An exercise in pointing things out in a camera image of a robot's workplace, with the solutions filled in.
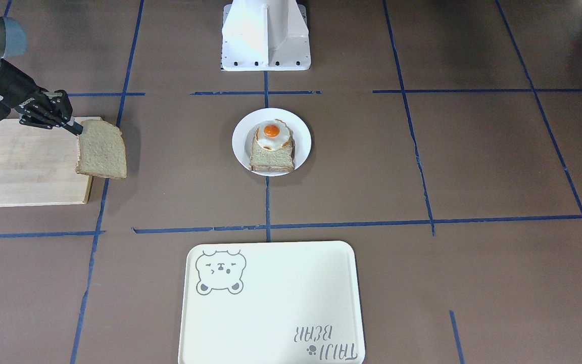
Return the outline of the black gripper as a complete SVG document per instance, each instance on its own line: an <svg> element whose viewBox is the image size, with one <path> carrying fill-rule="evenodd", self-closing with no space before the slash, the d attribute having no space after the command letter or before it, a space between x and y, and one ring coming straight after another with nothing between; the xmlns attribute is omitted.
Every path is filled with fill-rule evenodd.
<svg viewBox="0 0 582 364"><path fill-rule="evenodd" d="M0 121L12 110L19 113L19 124L42 129L62 129L83 133L83 126L72 117L73 108L65 90L49 92L24 72L5 60L0 62Z"/></svg>

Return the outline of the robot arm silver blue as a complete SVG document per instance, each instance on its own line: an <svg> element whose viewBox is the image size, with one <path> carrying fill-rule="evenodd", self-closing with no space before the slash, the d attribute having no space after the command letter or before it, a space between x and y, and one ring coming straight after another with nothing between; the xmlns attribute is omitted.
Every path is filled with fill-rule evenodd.
<svg viewBox="0 0 582 364"><path fill-rule="evenodd" d="M12 18L0 16L0 121L15 110L24 126L62 127L72 134L82 134L83 127L74 120L71 102L64 90L49 92L8 61L11 56L25 53L26 46L21 25Z"/></svg>

